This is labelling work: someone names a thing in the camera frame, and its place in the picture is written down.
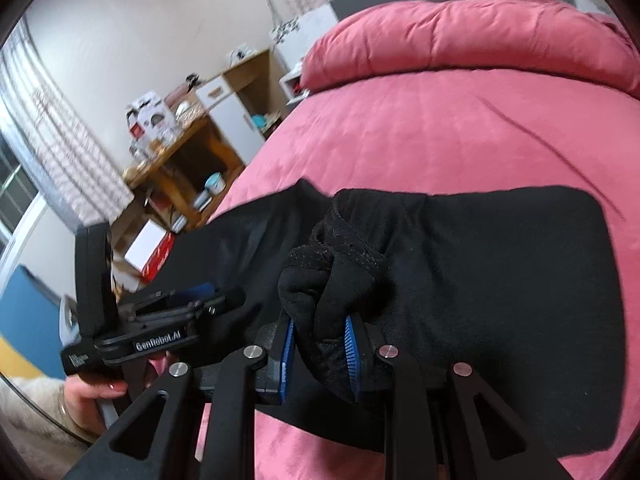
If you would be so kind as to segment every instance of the metal screw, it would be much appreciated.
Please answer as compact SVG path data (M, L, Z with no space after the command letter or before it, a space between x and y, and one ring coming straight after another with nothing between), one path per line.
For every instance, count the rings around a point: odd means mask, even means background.
M174 377L182 377L189 371L189 365L187 363L174 363L169 366L169 373Z
M468 365L466 363L456 363L453 365L453 373L459 375L460 377L469 377L472 371L473 368L471 367L471 365Z
M398 355L398 349L393 345L384 345L380 347L378 353L385 359L392 359Z
M264 352L264 350L258 345L249 345L242 351L244 357L249 359L257 359L262 355L262 352Z

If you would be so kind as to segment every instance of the fingers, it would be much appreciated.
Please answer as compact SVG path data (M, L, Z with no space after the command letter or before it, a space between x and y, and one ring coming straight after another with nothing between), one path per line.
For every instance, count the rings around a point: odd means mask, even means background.
M148 359L150 361L158 361L160 359L164 359L166 357L166 354L167 354L167 352L164 351L164 350L159 351L159 352L153 352L152 354L150 354L148 356Z
M118 399L127 393L127 383L109 380L91 374L68 377L65 382L65 397L77 399Z
M153 381L155 381L157 378L158 371L156 370L156 367L153 365L153 363L147 361L145 367L145 376L143 379L145 388L151 386L151 383L153 383Z

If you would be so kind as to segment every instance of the white box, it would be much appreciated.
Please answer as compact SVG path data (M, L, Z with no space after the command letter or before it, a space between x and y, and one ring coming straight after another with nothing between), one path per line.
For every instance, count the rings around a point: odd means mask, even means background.
M284 95L286 95L287 99L292 100L297 97L294 92L294 88L296 84L300 82L301 76L302 62L299 61L290 72L286 73L280 78L280 88L282 88L282 91L284 92Z
M124 259L139 272L142 272L142 269L145 268L146 263L158 248L166 233L167 231L152 220L147 221L140 234L133 240L131 247L125 253Z
M180 126L174 113L155 92L147 92L130 105L138 112L137 122L144 131L146 142L159 139L175 139Z

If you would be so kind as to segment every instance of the wooden desk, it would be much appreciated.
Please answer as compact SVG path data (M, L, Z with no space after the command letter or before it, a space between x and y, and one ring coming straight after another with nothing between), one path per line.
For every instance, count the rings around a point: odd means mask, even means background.
M186 179L180 178L175 174L169 174L165 168L172 155L175 155L188 140L200 133L204 134L202 136L204 146L226 166L226 171L223 174L226 184L224 191L213 197L213 200L202 212L191 206L198 194L193 189L193 186ZM220 205L220 202L222 202L234 180L242 173L242 170L244 170L244 165L236 155L236 152L216 137L215 126L208 116L203 116L193 121L171 146L162 150L153 161L143 168L129 182L129 187L135 190L152 181L187 219L187 229L196 228L206 224L207 219Z

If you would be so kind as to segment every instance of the bed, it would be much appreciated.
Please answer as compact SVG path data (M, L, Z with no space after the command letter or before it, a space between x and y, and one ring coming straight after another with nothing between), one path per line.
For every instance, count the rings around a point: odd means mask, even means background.
M269 138L216 215L300 178L453 194L565 185L600 202L625 303L615 442L561 463L604 477L640 420L640 57L605 16L556 0L396 2L349 16L309 52L312 96ZM256 478L383 477L380 454L257 413Z

